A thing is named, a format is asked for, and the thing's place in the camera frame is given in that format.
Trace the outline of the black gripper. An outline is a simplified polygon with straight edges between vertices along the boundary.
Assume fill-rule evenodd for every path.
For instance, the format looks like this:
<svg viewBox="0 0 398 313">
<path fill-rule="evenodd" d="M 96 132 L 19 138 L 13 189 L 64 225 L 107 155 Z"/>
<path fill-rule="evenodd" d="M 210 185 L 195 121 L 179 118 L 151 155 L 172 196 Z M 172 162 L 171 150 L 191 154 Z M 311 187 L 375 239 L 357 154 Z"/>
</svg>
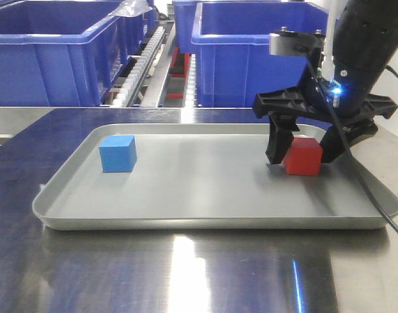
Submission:
<svg viewBox="0 0 398 313">
<path fill-rule="evenodd" d="M 301 117 L 331 123 L 320 141 L 323 164 L 329 164 L 347 150 L 348 143 L 358 143 L 377 132 L 374 118 L 390 118 L 396 103 L 389 97 L 372 95 L 363 88 L 343 82 L 327 82 L 312 75 L 297 86 L 256 96 L 253 111 L 267 116 L 270 132 L 266 156 L 271 164 L 281 164 L 300 129 Z"/>
</svg>

